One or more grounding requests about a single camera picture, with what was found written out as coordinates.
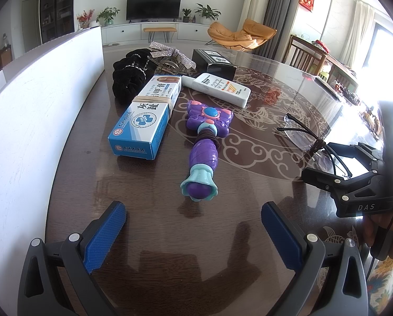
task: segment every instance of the sparkly hair bow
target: sparkly hair bow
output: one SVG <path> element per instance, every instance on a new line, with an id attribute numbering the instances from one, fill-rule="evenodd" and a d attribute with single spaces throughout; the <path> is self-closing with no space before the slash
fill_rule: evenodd
<path id="1" fill-rule="evenodd" d="M 195 62 L 191 61 L 187 56 L 174 47 L 168 47 L 158 42 L 152 42 L 149 47 L 150 49 L 159 50 L 158 52 L 151 52 L 153 58 L 174 56 L 176 60 L 183 64 L 187 69 L 195 69 L 197 67 Z"/>

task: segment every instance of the vase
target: vase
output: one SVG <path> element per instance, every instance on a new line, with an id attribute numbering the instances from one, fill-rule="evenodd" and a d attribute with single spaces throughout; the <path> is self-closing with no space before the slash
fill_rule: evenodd
<path id="1" fill-rule="evenodd" d="M 100 26 L 100 23 L 96 20 L 90 21 L 90 23 L 88 24 L 89 28 L 96 27 L 96 26 Z"/>
<path id="2" fill-rule="evenodd" d="M 209 26 L 209 25 L 211 25 L 212 23 L 213 23 L 213 21 L 212 21 L 210 18 L 203 17 L 203 18 L 201 19 L 201 24 L 202 24 L 202 25 L 207 25 L 207 26 Z"/>

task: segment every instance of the blue gripper pad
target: blue gripper pad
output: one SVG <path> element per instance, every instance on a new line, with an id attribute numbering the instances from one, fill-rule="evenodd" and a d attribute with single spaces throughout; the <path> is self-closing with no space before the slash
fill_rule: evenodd
<path id="1" fill-rule="evenodd" d="M 286 267 L 299 272 L 307 247 L 301 230 L 291 224 L 274 202 L 262 206 L 261 221 Z"/>
<path id="2" fill-rule="evenodd" d="M 88 273 L 100 268 L 116 237 L 126 222 L 124 204 L 114 201 L 98 219 L 83 232 L 82 257 Z"/>

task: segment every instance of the glass tabletop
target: glass tabletop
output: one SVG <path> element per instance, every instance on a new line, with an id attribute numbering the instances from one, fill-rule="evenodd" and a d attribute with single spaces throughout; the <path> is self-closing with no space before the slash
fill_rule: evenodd
<path id="1" fill-rule="evenodd" d="M 192 48 L 179 45 L 192 56 Z M 358 113 L 297 69 L 248 53 L 207 49 L 238 66 L 234 80 L 252 90 L 245 109 L 184 87 L 156 159 L 117 157 L 107 136 L 125 107 L 112 93 L 112 64 L 127 50 L 111 48 L 104 53 L 106 71 L 86 99 L 59 162 L 47 242 L 81 232 L 113 200 L 128 211 L 102 268 L 93 272 L 120 315 L 185 315 L 190 310 L 193 315 L 265 315 L 294 274 L 260 221 L 261 206 L 271 200 L 303 231 L 322 240 L 358 238 L 358 220 L 337 218 L 329 193 L 300 181 L 309 158 L 276 130 L 290 113 L 327 141 L 374 145 Z M 213 177 L 218 196 L 199 203 L 179 187 L 189 175 L 196 138 L 185 126 L 191 99 L 234 113 Z M 323 279 L 321 274 L 316 293 Z M 75 300 L 66 277 L 63 281 Z M 79 302 L 73 304 L 81 314 Z"/>

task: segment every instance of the blue gem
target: blue gem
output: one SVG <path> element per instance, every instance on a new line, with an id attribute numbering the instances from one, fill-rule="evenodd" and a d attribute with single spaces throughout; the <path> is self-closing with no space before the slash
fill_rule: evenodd
<path id="1" fill-rule="evenodd" d="M 204 109 L 204 113 L 208 116 L 216 117 L 218 115 L 218 112 L 215 108 L 212 107 L 207 107 Z"/>

